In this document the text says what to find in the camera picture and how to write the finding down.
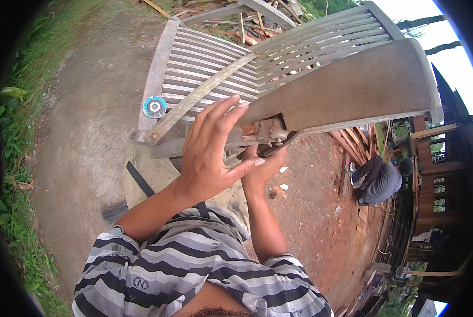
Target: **man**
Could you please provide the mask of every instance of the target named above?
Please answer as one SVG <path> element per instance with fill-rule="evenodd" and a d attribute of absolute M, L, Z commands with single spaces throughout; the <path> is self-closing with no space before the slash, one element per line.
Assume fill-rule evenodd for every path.
<path fill-rule="evenodd" d="M 383 163 L 380 155 L 375 155 L 351 176 L 352 183 L 356 183 L 367 174 L 360 188 L 355 189 L 358 204 L 373 205 L 390 198 L 402 187 L 402 177 L 411 175 L 413 168 L 410 158 L 394 167 L 392 163 Z"/>
<path fill-rule="evenodd" d="M 198 114 L 183 147 L 182 174 L 169 184 L 155 177 L 175 172 L 169 160 L 150 159 L 150 148 L 148 155 L 128 149 L 123 178 L 130 210 L 95 241 L 75 288 L 75 316 L 332 315 L 288 252 L 265 195 L 286 148 L 265 160 L 249 146 L 230 169 L 222 161 L 228 133 L 248 108 L 239 104 L 225 115 L 239 99 L 222 99 Z M 237 217 L 207 201 L 238 179 L 259 263 L 249 260 L 243 246 L 249 234 Z"/>

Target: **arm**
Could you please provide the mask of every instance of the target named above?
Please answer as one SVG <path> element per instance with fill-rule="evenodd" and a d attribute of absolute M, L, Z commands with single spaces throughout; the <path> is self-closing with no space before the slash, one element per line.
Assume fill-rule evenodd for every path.
<path fill-rule="evenodd" d="M 257 145 L 247 147 L 244 161 L 257 157 L 256 150 Z M 278 172 L 285 160 L 286 148 L 242 177 L 242 187 L 249 207 L 252 245 L 260 263 L 264 263 L 269 257 L 277 257 L 288 252 L 286 238 L 265 195 L 266 183 Z"/>
<path fill-rule="evenodd" d="M 228 134 L 249 108 L 245 102 L 226 114 L 238 100 L 238 95 L 221 99 L 197 115 L 182 149 L 182 174 L 168 187 L 131 208 L 116 222 L 127 236 L 145 241 L 173 215 L 214 197 L 231 187 L 254 166 L 265 162 L 254 157 L 231 169 L 222 162 Z"/>

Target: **shirt logo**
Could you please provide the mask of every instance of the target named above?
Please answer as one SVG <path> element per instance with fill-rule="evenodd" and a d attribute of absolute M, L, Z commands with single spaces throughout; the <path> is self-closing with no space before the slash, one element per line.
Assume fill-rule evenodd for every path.
<path fill-rule="evenodd" d="M 146 279 L 141 277 L 135 277 L 132 280 L 132 284 L 140 291 L 146 291 L 148 289 L 148 282 Z"/>

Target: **circular sticker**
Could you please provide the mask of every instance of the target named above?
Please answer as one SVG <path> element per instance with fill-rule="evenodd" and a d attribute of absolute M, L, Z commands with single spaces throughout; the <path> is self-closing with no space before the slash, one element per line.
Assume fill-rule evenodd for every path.
<path fill-rule="evenodd" d="M 152 119 L 163 117 L 166 113 L 166 101 L 158 96 L 149 97 L 143 103 L 143 112 Z"/>

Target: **dirt ground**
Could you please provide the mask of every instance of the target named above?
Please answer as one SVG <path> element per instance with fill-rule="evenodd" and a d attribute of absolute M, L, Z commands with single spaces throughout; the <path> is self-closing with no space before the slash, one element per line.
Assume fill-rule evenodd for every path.
<path fill-rule="evenodd" d="M 165 20 L 150 11 L 148 17 L 119 13 L 105 25 L 86 22 L 48 93 L 54 103 L 41 118 L 34 168 L 40 239 L 55 252 L 57 291 L 68 300 L 95 238 L 108 228 L 100 211 L 124 200 L 122 147 L 136 127 Z M 297 139 L 288 152 L 289 169 L 269 184 L 287 184 L 287 198 L 279 194 L 270 204 L 291 253 L 336 311 L 363 287 L 381 216 L 371 207 L 364 225 L 351 191 L 339 197 L 341 152 L 328 134 Z"/>

